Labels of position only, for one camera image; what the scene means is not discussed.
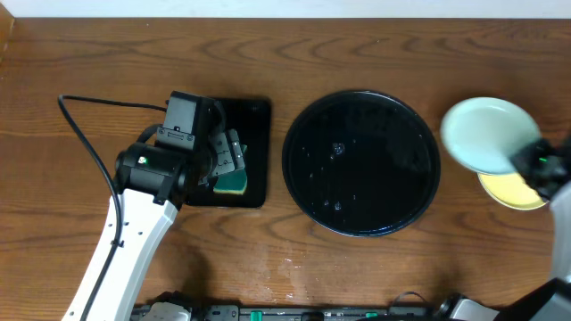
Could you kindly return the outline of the yellow plate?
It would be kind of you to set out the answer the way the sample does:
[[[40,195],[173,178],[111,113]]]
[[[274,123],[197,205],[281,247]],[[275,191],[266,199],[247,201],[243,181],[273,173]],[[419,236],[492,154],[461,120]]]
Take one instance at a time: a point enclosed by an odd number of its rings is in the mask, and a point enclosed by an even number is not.
[[[498,203],[514,210],[536,210],[547,202],[518,174],[477,177],[483,189]]]

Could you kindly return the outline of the green scouring sponge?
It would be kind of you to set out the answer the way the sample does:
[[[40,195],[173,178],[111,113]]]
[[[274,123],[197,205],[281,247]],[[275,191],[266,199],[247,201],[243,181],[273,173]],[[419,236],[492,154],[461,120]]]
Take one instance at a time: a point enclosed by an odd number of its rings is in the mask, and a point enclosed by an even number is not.
[[[220,176],[213,187],[213,192],[218,194],[242,195],[247,188],[247,175],[244,169]]]

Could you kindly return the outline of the light blue plate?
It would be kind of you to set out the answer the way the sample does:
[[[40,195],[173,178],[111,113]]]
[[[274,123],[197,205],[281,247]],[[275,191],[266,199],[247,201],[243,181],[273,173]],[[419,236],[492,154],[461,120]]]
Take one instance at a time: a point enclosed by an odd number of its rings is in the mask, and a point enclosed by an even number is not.
[[[456,103],[444,115],[440,135],[455,161],[487,175],[514,173],[509,158],[542,137],[525,110],[492,97]]]

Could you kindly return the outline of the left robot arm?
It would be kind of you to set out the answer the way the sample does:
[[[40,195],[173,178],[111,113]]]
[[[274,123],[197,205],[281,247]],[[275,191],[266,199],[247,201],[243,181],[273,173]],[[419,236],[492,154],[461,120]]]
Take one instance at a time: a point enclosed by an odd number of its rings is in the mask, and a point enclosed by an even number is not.
[[[161,239],[198,187],[244,168],[221,101],[174,91],[165,120],[119,153],[109,173],[60,95],[58,104],[111,191],[105,226],[67,320],[127,320]]]

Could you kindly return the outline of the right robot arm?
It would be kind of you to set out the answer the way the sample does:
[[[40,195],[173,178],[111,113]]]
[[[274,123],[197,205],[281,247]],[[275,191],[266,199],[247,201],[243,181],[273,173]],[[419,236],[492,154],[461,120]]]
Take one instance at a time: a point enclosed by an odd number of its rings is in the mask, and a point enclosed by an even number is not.
[[[554,222],[550,281],[502,309],[497,320],[570,321],[570,141],[540,139],[509,158],[525,183],[548,202]]]

